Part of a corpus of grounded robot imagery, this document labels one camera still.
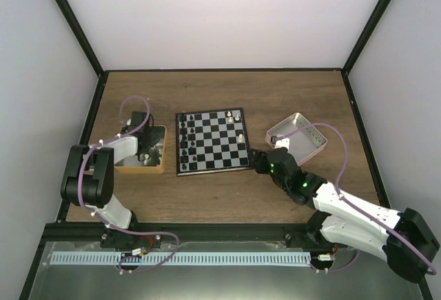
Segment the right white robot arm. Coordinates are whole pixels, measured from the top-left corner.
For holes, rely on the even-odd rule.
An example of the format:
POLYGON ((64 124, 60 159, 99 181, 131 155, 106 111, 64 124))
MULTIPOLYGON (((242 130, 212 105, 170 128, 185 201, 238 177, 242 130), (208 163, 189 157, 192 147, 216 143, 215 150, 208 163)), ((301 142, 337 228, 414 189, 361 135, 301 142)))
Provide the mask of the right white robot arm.
POLYGON ((411 283, 437 273, 433 259, 440 243, 419 212, 411 208, 399 212, 355 197, 301 170, 286 148, 252 150, 251 167, 268 174, 293 202, 315 210, 306 229, 311 245, 330 242, 369 253, 411 283))

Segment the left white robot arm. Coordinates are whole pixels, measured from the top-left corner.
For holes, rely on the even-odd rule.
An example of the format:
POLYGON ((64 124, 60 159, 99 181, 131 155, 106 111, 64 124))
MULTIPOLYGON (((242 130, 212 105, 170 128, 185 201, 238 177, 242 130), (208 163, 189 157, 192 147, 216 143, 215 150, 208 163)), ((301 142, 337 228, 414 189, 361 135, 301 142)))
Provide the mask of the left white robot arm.
POLYGON ((117 228, 116 238, 127 248, 141 239, 136 215, 114 194, 114 173, 160 174, 164 171, 167 129, 156 125, 152 115, 133 112, 112 139, 95 145, 70 148, 61 183, 61 197, 84 206, 108 228, 117 228))

